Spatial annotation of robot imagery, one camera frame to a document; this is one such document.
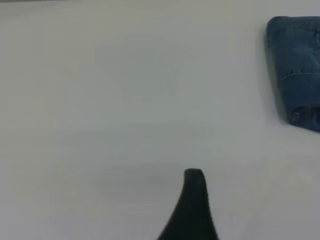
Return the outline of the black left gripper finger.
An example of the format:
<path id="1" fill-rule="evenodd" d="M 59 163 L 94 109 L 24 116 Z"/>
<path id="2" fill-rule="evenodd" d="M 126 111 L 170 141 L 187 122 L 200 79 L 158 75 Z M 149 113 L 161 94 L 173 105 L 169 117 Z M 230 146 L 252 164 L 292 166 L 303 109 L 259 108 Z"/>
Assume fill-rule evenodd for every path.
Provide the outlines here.
<path id="1" fill-rule="evenodd" d="M 207 184 L 200 169 L 184 171 L 181 194 L 159 240 L 218 240 Z"/>

